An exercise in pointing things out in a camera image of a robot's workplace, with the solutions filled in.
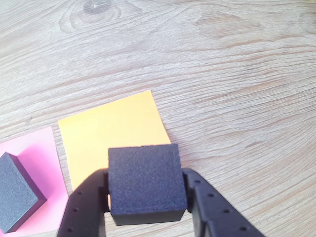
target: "black sponge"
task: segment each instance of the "black sponge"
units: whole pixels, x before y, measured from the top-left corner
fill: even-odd
[[[16,231],[46,198],[28,175],[17,157],[0,157],[0,229]]]
[[[109,149],[117,225],[180,221],[187,198],[177,144]]]

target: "wood grain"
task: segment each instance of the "wood grain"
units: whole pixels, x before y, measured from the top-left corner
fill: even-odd
[[[53,126],[71,192],[57,121],[152,89],[183,166],[267,237],[316,237],[316,3],[102,1],[2,1],[0,141]],[[108,219],[113,237],[194,236],[188,214]]]

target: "pink sticky note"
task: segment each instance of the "pink sticky note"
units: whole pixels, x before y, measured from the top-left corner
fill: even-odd
[[[47,198],[16,232],[0,237],[20,237],[57,230],[68,201],[51,127],[0,144],[0,156],[8,152],[20,162]]]

